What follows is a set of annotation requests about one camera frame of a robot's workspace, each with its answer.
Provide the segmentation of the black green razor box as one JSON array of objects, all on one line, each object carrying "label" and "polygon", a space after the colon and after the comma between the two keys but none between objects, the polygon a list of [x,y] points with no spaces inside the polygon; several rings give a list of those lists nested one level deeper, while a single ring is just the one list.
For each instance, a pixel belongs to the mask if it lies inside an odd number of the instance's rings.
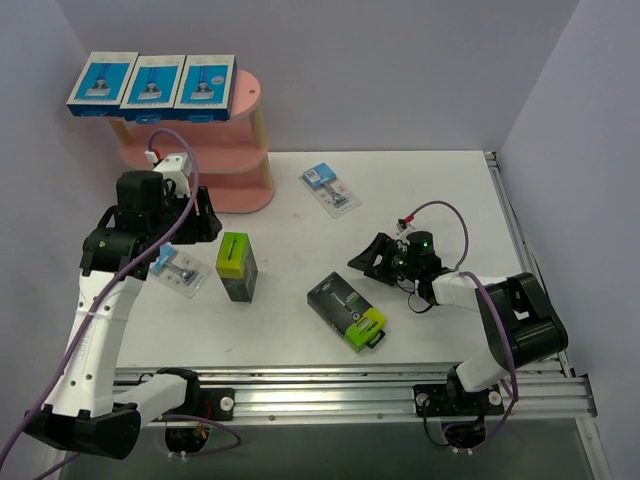
[{"label": "black green razor box", "polygon": [[215,268],[232,302],[253,301],[258,267],[247,233],[223,235]]},{"label": "black green razor box", "polygon": [[337,272],[307,293],[307,304],[356,353],[374,349],[385,337],[386,317]]}]

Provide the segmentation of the blue Harry's razor box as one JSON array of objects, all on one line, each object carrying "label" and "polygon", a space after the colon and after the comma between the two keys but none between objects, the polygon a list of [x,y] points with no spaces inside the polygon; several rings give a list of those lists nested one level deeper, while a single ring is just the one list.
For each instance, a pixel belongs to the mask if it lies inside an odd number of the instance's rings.
[{"label": "blue Harry's razor box", "polygon": [[123,119],[138,124],[174,120],[185,60],[185,55],[139,56],[120,104]]},{"label": "blue Harry's razor box", "polygon": [[76,117],[121,117],[120,106],[138,52],[93,51],[66,105]]},{"label": "blue Harry's razor box", "polygon": [[174,102],[175,118],[194,123],[228,121],[236,74],[235,55],[188,55]]}]

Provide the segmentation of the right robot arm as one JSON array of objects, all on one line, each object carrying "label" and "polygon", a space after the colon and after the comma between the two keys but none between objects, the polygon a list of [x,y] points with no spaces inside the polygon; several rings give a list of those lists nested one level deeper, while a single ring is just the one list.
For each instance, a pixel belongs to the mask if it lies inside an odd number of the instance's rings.
[{"label": "right robot arm", "polygon": [[412,232],[404,240],[380,232],[348,266],[387,285],[410,281],[431,306],[480,315],[487,346],[453,367],[443,390],[445,403],[455,412],[469,411],[480,392],[513,377],[518,368],[568,347],[566,328],[533,274],[479,277],[447,268],[428,231]]}]

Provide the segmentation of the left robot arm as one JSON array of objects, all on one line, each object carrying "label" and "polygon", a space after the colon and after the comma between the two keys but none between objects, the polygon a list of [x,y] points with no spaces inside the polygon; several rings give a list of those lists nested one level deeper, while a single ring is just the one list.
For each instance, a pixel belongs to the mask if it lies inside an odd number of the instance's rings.
[{"label": "left robot arm", "polygon": [[116,395],[117,359],[150,265],[167,243],[212,242],[221,230],[206,188],[181,170],[136,170],[116,182],[116,203],[83,242],[79,298],[61,366],[23,433],[59,450],[124,459],[140,430],[166,413],[194,417],[198,376],[178,367]]}]

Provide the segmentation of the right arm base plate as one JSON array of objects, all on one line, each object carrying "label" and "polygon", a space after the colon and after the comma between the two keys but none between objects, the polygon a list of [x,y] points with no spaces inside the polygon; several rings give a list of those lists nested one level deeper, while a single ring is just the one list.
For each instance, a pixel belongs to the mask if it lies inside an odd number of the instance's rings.
[{"label": "right arm base plate", "polygon": [[457,394],[444,383],[416,384],[412,387],[417,416],[477,417],[504,413],[504,402],[498,385],[480,392]]}]

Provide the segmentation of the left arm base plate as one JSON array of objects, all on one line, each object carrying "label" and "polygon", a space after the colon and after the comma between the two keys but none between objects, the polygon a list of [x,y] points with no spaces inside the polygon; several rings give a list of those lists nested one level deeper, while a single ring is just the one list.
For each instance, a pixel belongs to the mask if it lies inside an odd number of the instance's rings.
[{"label": "left arm base plate", "polygon": [[230,387],[202,389],[196,415],[218,422],[231,421],[234,417],[235,393]]}]

